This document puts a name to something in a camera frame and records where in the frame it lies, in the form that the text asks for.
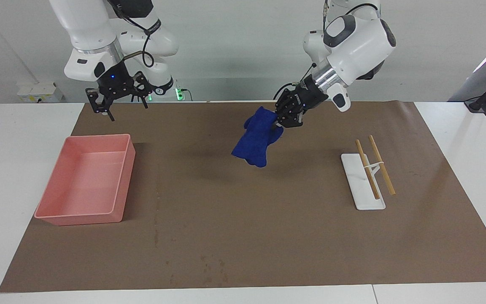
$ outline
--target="silver cylindrical joint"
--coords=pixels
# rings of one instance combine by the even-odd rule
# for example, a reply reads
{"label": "silver cylindrical joint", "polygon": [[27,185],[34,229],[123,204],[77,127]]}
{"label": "silver cylindrical joint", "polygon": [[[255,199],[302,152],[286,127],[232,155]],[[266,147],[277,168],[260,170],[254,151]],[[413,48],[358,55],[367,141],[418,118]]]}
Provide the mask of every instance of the silver cylindrical joint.
{"label": "silver cylindrical joint", "polygon": [[104,48],[95,50],[76,50],[82,54],[98,54],[102,52],[107,52],[113,58],[114,62],[120,62],[121,60],[123,60],[123,51],[121,50],[121,45],[119,44],[119,40],[117,39],[115,39],[112,43],[105,46]]}
{"label": "silver cylindrical joint", "polygon": [[325,94],[327,93],[327,89],[335,83],[340,83],[345,88],[348,87],[341,77],[339,77],[339,74],[337,74],[335,69],[329,64],[327,59],[322,60],[322,62],[318,64],[315,71],[312,72],[312,78],[314,79],[316,86]]}

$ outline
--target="white table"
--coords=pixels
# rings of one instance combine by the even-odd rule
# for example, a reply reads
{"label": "white table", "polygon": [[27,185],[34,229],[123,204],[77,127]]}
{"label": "white table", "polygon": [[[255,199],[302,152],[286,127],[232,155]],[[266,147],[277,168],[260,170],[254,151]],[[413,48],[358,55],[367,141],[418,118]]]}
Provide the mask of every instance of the white table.
{"label": "white table", "polygon": [[[486,225],[486,117],[416,103]],[[0,283],[83,104],[0,104]],[[0,294],[0,303],[486,303],[486,282]]]}

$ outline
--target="blue cloth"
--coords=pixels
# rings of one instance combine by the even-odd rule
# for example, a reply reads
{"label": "blue cloth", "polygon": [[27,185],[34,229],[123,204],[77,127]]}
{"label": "blue cloth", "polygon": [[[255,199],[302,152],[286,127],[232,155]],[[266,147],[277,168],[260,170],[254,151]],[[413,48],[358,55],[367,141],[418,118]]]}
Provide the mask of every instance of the blue cloth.
{"label": "blue cloth", "polygon": [[232,151],[232,155],[243,158],[258,168],[266,166],[266,149],[282,135],[284,129],[274,125],[277,115],[260,107],[243,127],[247,130]]}

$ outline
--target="rectangular container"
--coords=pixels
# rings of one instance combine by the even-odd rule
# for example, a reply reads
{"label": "rectangular container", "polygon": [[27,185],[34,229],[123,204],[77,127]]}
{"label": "rectangular container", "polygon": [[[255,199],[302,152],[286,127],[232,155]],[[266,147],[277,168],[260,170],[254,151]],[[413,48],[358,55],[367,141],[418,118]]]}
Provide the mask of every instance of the rectangular container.
{"label": "rectangular container", "polygon": [[67,137],[35,218],[54,225],[120,222],[135,154],[129,134]]}

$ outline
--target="wooden stick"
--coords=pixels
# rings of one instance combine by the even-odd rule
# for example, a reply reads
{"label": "wooden stick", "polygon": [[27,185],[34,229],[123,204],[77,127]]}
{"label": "wooden stick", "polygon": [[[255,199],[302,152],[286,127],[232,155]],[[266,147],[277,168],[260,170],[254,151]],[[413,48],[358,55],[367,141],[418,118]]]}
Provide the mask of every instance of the wooden stick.
{"label": "wooden stick", "polygon": [[378,151],[378,147],[376,146],[376,142],[374,141],[374,137],[372,135],[369,135],[369,140],[370,140],[370,144],[373,147],[374,155],[376,155],[378,162],[381,162],[380,163],[380,170],[382,171],[383,179],[385,179],[385,181],[386,181],[386,185],[387,185],[387,189],[389,190],[389,194],[395,195],[397,193],[395,192],[395,189],[393,188],[393,183],[391,183],[391,179],[389,178],[389,174],[387,174],[386,165],[384,165],[384,163],[383,163],[382,156],[380,156],[380,152]]}
{"label": "wooden stick", "polygon": [[374,184],[374,178],[372,173],[370,172],[370,168],[367,167],[369,165],[369,162],[365,157],[365,154],[363,154],[361,142],[359,142],[359,140],[355,140],[355,145],[357,146],[357,150],[359,151],[359,157],[361,158],[361,162],[363,163],[363,167],[365,168],[365,173],[367,175],[367,179],[369,180],[370,188],[373,190],[374,198],[379,200],[380,195],[378,194],[378,190],[376,189],[376,185]]}

